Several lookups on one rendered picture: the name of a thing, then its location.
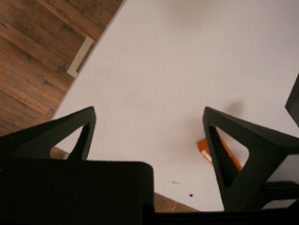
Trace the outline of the orange three-compartment bin rack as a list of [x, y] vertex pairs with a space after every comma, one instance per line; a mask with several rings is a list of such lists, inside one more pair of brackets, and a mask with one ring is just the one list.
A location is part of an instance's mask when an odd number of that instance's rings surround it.
[[[223, 141], [223, 145], [226, 149], [226, 151], [228, 152], [228, 154], [230, 155], [231, 159], [233, 160], [235, 166], [237, 167], [237, 169], [239, 171], [241, 171], [242, 167], [239, 166], [238, 164], [238, 160], [235, 158], [235, 156], [233, 155], [233, 153], [231, 152], [231, 150], [228, 148], [228, 146], [226, 145], [226, 143]], [[213, 166], [212, 164], [212, 160], [211, 160], [211, 156], [210, 153], [208, 151], [208, 146], [206, 143], [206, 139], [203, 139], [199, 142], [197, 142], [197, 146], [199, 149], [199, 152], [209, 161], [209, 163]]]

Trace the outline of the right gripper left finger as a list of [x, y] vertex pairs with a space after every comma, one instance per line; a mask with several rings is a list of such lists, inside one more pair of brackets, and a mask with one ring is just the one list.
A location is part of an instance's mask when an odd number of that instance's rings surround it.
[[83, 126], [67, 159], [87, 159], [97, 116], [94, 106], [0, 137], [0, 156], [50, 158], [59, 142]]

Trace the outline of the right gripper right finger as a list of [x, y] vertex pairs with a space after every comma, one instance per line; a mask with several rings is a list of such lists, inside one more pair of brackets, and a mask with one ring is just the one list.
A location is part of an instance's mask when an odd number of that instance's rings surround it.
[[[244, 209], [267, 187], [299, 186], [299, 138], [205, 107], [202, 124], [224, 210]], [[238, 171], [216, 126], [249, 152]]]

